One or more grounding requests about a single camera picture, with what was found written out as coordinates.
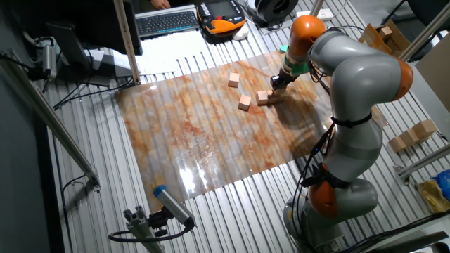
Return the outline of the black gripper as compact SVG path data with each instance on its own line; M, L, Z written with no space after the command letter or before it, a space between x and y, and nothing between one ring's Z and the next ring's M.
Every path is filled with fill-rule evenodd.
M270 84L271 90L274 92L275 90L285 89L285 93L288 92L289 83L292 81L292 77L284 72L280 72L277 75L271 76Z

